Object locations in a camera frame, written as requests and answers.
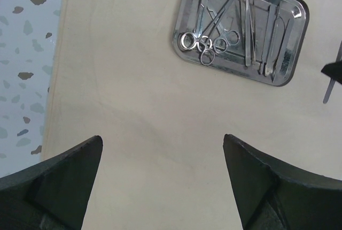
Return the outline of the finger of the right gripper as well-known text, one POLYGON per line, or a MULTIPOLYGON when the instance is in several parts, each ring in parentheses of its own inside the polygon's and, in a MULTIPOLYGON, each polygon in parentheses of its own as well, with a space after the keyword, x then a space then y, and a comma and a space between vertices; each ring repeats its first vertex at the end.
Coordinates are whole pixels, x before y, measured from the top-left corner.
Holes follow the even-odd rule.
POLYGON ((321 72, 332 80, 342 84, 342 61, 326 64, 321 72))

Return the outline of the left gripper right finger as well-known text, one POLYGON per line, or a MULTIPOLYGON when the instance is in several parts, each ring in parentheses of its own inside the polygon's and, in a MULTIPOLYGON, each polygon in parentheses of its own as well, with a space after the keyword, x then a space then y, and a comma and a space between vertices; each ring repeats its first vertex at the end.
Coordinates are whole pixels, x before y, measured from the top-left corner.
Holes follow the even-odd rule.
POLYGON ((223 141, 243 229, 341 229, 341 181, 305 171, 232 134, 223 141))

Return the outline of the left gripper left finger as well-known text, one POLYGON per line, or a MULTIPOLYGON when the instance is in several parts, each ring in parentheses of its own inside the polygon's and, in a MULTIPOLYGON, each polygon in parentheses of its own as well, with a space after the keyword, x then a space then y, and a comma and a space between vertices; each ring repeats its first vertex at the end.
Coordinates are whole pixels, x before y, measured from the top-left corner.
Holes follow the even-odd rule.
POLYGON ((1 178, 1 229, 81 229, 103 151, 93 136, 1 178))

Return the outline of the steel scalpel handle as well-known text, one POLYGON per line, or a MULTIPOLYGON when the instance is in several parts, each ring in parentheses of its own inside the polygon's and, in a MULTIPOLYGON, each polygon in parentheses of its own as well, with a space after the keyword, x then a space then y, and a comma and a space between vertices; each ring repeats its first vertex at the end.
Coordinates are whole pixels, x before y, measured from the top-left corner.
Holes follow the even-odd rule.
MULTIPOLYGON (((338 50, 337 58, 336 58, 335 62, 338 62, 338 61, 341 61, 341 44, 339 46, 339 50, 338 50)), ((324 99, 323 99, 324 104, 327 104, 327 102, 329 101, 329 98, 330 98, 330 95, 332 93, 332 90, 333 90, 335 83, 336 83, 336 81, 334 81, 330 78, 330 82, 329 82, 329 85, 327 87, 326 93, 324 95, 324 99)))

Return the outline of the beige cloth wrap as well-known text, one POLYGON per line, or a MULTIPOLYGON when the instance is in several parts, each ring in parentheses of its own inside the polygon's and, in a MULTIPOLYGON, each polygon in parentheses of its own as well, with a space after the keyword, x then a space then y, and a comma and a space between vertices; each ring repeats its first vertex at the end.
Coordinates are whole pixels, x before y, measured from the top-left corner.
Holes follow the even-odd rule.
POLYGON ((341 0, 304 0, 296 71, 271 87, 182 60, 181 0, 63 0, 43 158, 99 135, 83 229, 241 229, 223 152, 233 134, 289 164, 341 178, 341 0))

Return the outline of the steel ring-handled scissors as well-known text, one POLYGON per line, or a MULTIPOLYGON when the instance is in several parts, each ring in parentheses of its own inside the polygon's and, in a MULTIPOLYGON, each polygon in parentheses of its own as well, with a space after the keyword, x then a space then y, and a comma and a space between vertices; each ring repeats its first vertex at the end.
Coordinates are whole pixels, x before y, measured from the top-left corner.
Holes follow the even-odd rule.
POLYGON ((225 33, 221 33, 216 40, 212 40, 215 31, 222 30, 221 21, 228 12, 230 6, 235 0, 227 0, 218 13, 211 7, 210 0, 201 0, 195 32, 186 32, 181 36, 180 45, 184 50, 192 50, 198 48, 202 55, 211 52, 213 55, 217 53, 215 48, 216 40, 223 40, 226 47, 230 45, 225 33))

